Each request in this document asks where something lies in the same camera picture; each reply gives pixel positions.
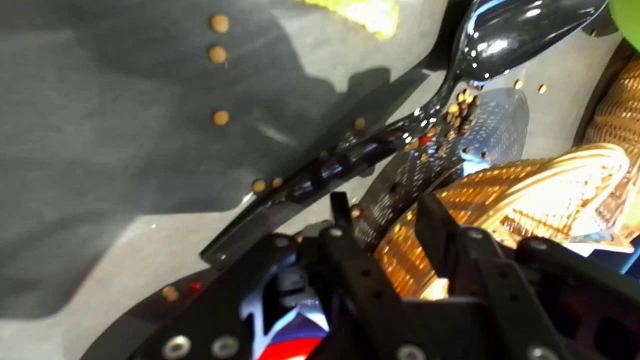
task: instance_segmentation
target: woven straw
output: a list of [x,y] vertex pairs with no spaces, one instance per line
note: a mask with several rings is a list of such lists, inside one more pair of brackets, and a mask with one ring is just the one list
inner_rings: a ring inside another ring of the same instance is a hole
[[[553,159],[522,159],[466,175],[437,195],[459,223],[479,225],[507,246],[524,236],[568,240],[576,217],[595,209],[629,170],[614,144],[590,144]],[[416,206],[386,233],[376,259],[404,298],[424,298],[434,270],[415,233]]]
[[610,142],[625,148],[631,167],[610,198],[599,208],[614,240],[640,233],[640,58],[635,58],[599,103],[585,142]]
[[629,170],[614,144],[588,144],[553,159],[526,159],[476,172],[438,191],[459,223],[487,228],[507,246],[526,236],[571,240],[575,221],[595,209]]

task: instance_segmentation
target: spoon handle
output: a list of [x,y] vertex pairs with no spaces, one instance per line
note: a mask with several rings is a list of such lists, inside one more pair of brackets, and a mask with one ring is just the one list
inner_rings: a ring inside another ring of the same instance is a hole
[[385,125],[373,135],[334,152],[326,159],[315,159],[288,177],[278,189],[257,198],[244,208],[203,251],[203,259],[225,270],[265,233],[275,231],[294,214],[326,195],[351,177],[368,172],[385,158],[419,139],[438,118],[456,89],[459,76],[450,72],[438,92],[416,112]]

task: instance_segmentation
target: screw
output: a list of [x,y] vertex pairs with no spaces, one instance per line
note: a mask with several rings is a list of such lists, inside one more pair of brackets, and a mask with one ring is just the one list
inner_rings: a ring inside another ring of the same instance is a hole
[[540,240],[531,240],[528,246],[537,247],[537,249],[547,249],[547,244]]
[[275,241],[278,247],[286,247],[288,246],[288,237],[276,237]]
[[532,346],[528,347],[528,357],[531,360],[559,360],[556,352],[545,346]]
[[404,344],[399,347],[399,360],[426,360],[424,352],[415,344]]
[[476,237],[476,240],[481,240],[481,237],[482,237],[482,231],[481,231],[481,229],[476,229],[476,228],[466,229],[466,233],[469,233],[470,237]]
[[329,233],[334,236],[334,237],[340,237],[342,236],[342,228],[330,228]]
[[220,335],[213,344],[214,357],[233,357],[241,350],[241,344],[235,335]]
[[186,335],[174,335],[164,344],[162,355],[167,360],[179,360],[179,357],[186,357],[190,350],[192,350],[192,341]]

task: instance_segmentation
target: metal spoon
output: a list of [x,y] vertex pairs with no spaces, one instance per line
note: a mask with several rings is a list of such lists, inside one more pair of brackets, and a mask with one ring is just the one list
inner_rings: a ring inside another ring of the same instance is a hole
[[438,92],[413,114],[373,135],[316,159],[269,195],[244,208],[200,255],[226,267],[260,236],[276,229],[294,214],[346,179],[419,139],[438,118],[460,80],[482,84],[560,42],[593,15],[606,0],[479,0],[459,31],[450,72]]

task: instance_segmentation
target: green fabric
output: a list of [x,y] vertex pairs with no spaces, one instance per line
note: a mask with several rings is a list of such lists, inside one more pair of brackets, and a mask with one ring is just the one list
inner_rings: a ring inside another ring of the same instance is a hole
[[640,0],[610,0],[623,35],[640,49]]

